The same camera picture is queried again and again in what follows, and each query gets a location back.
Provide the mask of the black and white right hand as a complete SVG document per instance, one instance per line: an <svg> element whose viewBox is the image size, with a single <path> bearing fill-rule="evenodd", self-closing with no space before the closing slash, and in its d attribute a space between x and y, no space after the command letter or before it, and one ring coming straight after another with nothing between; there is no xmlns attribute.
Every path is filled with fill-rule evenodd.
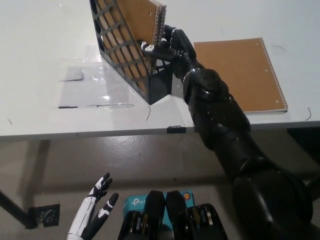
<svg viewBox="0 0 320 240"><path fill-rule="evenodd" d="M193 44L180 28L165 25L159 45L149 44L141 39L137 43L149 59L171 63L173 74L182 82L189 74L203 68L197 61Z"/></svg>

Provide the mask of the white and black left hand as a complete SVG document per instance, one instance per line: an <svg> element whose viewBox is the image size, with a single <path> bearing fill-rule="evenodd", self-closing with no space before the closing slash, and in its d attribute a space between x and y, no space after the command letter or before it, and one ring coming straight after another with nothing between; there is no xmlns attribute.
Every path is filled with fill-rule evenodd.
<svg viewBox="0 0 320 240"><path fill-rule="evenodd" d="M119 194L113 193L105 205L94 215L96 204L107 194L112 183L110 173L102 176L82 201L67 234L68 240L91 240L98 233L113 210Z"/></svg>

